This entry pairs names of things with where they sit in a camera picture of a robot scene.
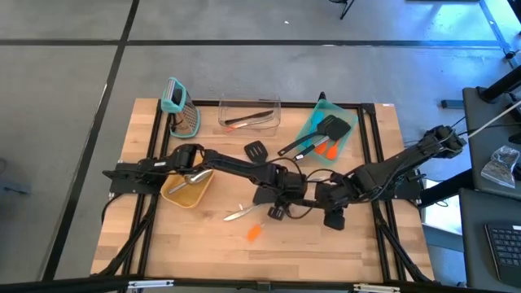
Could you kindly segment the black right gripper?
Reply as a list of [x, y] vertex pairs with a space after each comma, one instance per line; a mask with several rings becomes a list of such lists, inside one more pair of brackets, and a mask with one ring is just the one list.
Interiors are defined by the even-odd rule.
[[316, 185], [315, 199], [304, 199], [304, 206], [323, 209], [323, 224], [333, 230], [343, 230], [344, 209], [357, 196], [357, 188], [349, 177], [334, 175], [333, 184], [322, 182]]

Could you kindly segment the small orange spatula clear handle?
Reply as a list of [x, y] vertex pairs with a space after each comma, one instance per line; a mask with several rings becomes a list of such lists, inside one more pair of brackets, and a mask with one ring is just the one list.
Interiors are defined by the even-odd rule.
[[263, 231], [263, 224], [255, 224], [248, 232], [247, 232], [247, 240], [249, 242], [255, 241], [261, 232]]

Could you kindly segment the long orange silicone spatula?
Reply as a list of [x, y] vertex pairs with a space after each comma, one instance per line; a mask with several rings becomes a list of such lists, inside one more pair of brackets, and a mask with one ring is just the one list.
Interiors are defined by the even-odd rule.
[[338, 155], [338, 144], [339, 141], [327, 140], [317, 146], [314, 151], [318, 155], [322, 155], [327, 160], [335, 160]]

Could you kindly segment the slotted black turner steel neck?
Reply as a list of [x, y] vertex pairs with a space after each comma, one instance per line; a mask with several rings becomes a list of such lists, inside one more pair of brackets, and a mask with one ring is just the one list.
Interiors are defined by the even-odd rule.
[[259, 140], [247, 144], [243, 149], [248, 159], [255, 164], [265, 163], [268, 158], [268, 151]]

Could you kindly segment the all-black slotted spatula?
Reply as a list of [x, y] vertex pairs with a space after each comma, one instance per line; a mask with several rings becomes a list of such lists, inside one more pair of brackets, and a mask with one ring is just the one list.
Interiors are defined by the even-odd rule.
[[294, 142], [290, 143], [289, 145], [285, 146], [283, 149], [278, 151], [278, 155], [286, 154], [288, 151], [290, 151], [293, 148], [297, 147], [302, 142], [305, 142], [306, 140], [308, 140], [310, 138], [313, 138], [315, 136], [322, 135], [322, 136], [330, 137], [329, 133], [333, 129], [333, 124], [337, 120], [338, 120], [338, 118], [333, 116], [333, 115], [327, 116], [326, 118], [324, 118], [322, 121], [320, 121], [317, 124], [317, 130], [316, 131], [314, 131], [312, 133], [309, 133], [309, 134], [306, 134], [303, 137], [296, 139]]

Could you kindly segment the wide teal silicone spatula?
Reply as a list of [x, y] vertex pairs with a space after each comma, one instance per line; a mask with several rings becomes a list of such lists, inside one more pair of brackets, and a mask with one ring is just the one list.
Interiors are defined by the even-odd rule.
[[303, 142], [304, 147], [309, 147], [312, 144], [312, 138], [316, 135], [317, 132], [317, 123], [313, 123], [309, 133], [308, 138]]

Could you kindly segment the silver metal scoop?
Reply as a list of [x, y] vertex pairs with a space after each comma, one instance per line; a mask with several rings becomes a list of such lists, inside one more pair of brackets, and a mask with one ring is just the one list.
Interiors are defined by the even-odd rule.
[[212, 169], [206, 169], [206, 170], [203, 170], [199, 173], [196, 173], [196, 174], [191, 174], [191, 175], [185, 175], [184, 176], [184, 182], [182, 182], [181, 184], [175, 186], [174, 188], [170, 189], [168, 194], [173, 194], [175, 192], [177, 192], [178, 190], [182, 189], [183, 187], [187, 186], [187, 185], [195, 185], [195, 184], [198, 184], [200, 182], [202, 182], [204, 179], [206, 179], [207, 177], [210, 177], [211, 175], [213, 174], [213, 170]]

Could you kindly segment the black knife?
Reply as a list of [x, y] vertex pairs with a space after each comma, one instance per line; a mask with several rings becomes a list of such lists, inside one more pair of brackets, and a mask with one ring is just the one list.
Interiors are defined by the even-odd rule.
[[225, 123], [225, 125], [232, 125], [234, 123], [237, 123], [237, 122], [240, 122], [240, 121], [244, 121], [244, 120], [266, 117], [266, 116], [269, 116], [269, 115], [271, 115], [273, 113], [274, 113], [273, 110], [266, 111], [266, 112], [257, 112], [255, 114], [250, 115], [250, 116], [243, 116], [243, 117], [239, 117], [239, 118], [225, 120], [224, 123]]

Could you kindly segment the yellow-orange plastic bin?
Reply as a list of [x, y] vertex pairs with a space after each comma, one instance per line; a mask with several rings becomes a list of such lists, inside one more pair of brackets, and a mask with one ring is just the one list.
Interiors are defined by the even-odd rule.
[[181, 208], [194, 208], [203, 198], [209, 187], [214, 173], [195, 185], [187, 185], [173, 194], [168, 194], [169, 190], [184, 182], [184, 176], [180, 174], [168, 175], [166, 181], [161, 186], [160, 195], [167, 201], [176, 204]]

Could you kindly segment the teal translucent plastic bin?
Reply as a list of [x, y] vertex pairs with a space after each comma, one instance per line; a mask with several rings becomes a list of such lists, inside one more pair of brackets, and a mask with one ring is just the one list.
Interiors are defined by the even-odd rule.
[[351, 134], [353, 133], [353, 130], [355, 129], [355, 126], [357, 125], [358, 117], [355, 114], [355, 112], [352, 110], [346, 110], [346, 109], [339, 107], [338, 105], [333, 104], [326, 100], [318, 101], [316, 106], [312, 110], [309, 118], [307, 119], [306, 123], [303, 125], [302, 129], [296, 136], [296, 138], [301, 138], [304, 135], [309, 133], [309, 130], [312, 126], [313, 114], [317, 111], [323, 112], [324, 118], [326, 118], [329, 115], [333, 115], [333, 116], [340, 118], [341, 120], [344, 120], [351, 126], [351, 129], [342, 138], [337, 140], [337, 141], [339, 141], [338, 155], [335, 160], [327, 160], [322, 155], [318, 155], [314, 150], [312, 150], [305, 156], [305, 159], [313, 159], [316, 162], [321, 163], [323, 165], [331, 165], [340, 158], [341, 151], [344, 149], [346, 142], [349, 140], [349, 137], [351, 136]]

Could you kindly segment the clear plastic bin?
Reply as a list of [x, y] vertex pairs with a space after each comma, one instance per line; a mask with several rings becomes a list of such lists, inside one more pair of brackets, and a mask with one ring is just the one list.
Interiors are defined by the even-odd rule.
[[[266, 112], [273, 110], [274, 113], [256, 119], [249, 119], [234, 123], [232, 125], [263, 119], [272, 119], [269, 122], [259, 125], [249, 125], [241, 129], [226, 132], [225, 128], [231, 125], [225, 125], [224, 121], [243, 116], [250, 116], [257, 112]], [[218, 107], [218, 123], [223, 128], [224, 133], [230, 136], [242, 137], [270, 137], [274, 136], [278, 126], [281, 123], [281, 101], [277, 95], [260, 96], [260, 95], [242, 95], [232, 97], [222, 97], [219, 100]]]

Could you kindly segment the black desk beam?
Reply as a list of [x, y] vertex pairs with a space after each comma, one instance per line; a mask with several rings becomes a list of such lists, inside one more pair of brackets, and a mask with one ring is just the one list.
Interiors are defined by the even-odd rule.
[[427, 188], [420, 193], [421, 203], [419, 208], [426, 208], [444, 199], [452, 197], [458, 193], [460, 189], [475, 188], [473, 180], [473, 172], [471, 169], [459, 173], [447, 180], [439, 182], [437, 185]]

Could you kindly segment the dark grey desk with keyboard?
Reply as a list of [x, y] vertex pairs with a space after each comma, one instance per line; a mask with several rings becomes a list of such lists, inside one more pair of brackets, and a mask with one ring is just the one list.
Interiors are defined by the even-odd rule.
[[521, 201], [468, 189], [459, 190], [458, 195], [468, 286], [521, 293], [521, 288], [498, 279], [484, 228], [492, 223], [521, 225]]

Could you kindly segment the clear plastic bag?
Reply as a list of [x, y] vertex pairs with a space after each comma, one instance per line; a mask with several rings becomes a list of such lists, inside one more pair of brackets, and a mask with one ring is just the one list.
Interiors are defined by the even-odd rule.
[[501, 186], [514, 189], [513, 171], [520, 156], [521, 153], [514, 148], [502, 146], [493, 152], [490, 161], [482, 168], [480, 175]]

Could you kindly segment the black stand leg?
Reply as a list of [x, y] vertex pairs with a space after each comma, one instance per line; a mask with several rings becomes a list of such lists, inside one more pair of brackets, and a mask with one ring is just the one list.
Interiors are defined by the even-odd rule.
[[342, 4], [343, 10], [341, 12], [341, 15], [339, 17], [340, 20], [343, 20], [344, 17], [347, 15], [348, 11], [350, 10], [351, 6], [356, 0], [328, 0], [329, 2], [332, 2], [334, 4]]

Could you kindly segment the black computer keyboard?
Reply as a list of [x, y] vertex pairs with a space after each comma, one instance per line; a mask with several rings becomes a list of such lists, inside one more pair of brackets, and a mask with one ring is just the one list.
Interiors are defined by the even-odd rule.
[[498, 279], [521, 288], [521, 225], [492, 223], [484, 228]]

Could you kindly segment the black desk leg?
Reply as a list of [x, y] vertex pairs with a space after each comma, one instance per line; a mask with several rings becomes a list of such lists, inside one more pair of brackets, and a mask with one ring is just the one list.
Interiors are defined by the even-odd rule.
[[490, 85], [488, 88], [478, 87], [479, 97], [486, 103], [495, 103], [504, 93], [508, 93], [521, 86], [521, 65], [513, 69]]

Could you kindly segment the black rig crossbar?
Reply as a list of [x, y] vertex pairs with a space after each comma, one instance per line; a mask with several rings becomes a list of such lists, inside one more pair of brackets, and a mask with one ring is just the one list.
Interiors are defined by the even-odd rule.
[[[154, 287], [217, 287], [250, 289], [259, 292], [274, 290], [324, 290], [352, 291], [353, 285], [364, 282], [284, 282], [284, 281], [252, 281], [252, 280], [218, 280], [195, 278], [145, 278], [140, 275], [103, 276], [94, 275], [87, 278], [70, 278], [51, 281], [18, 282], [0, 284], [0, 293], [107, 293], [129, 289], [129, 282], [142, 280], [174, 280], [173, 286]], [[369, 283], [375, 285], [395, 286], [401, 293], [510, 293], [507, 291], [490, 291], [456, 286], [443, 286], [435, 282], [389, 281]]]

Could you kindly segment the metal table leg with caster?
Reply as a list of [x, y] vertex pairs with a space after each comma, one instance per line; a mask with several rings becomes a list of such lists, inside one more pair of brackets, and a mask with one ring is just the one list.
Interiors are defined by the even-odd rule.
[[521, 65], [521, 0], [479, 0], [494, 37], [512, 68]]

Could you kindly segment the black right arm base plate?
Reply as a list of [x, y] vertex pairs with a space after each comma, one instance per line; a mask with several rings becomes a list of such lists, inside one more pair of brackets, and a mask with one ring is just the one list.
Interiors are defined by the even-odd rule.
[[385, 177], [380, 182], [363, 180], [360, 187], [364, 194], [368, 194], [369, 201], [390, 199], [418, 199], [422, 191], [421, 180], [423, 175], [400, 175]]

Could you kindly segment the silver bracket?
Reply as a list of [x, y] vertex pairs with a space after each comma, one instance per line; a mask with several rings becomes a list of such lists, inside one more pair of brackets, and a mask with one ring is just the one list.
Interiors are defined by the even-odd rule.
[[132, 289], [143, 289], [143, 288], [154, 288], [154, 287], [167, 287], [173, 286], [174, 280], [142, 280], [129, 282], [128, 288]]
[[399, 287], [375, 285], [369, 283], [354, 284], [352, 291], [356, 293], [401, 293], [401, 289]]

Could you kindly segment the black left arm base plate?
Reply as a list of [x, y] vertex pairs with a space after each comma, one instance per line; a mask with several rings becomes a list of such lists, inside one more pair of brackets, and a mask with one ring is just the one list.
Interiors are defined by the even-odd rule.
[[103, 170], [111, 180], [114, 194], [157, 194], [167, 178], [167, 171], [149, 164], [119, 163], [113, 170]]

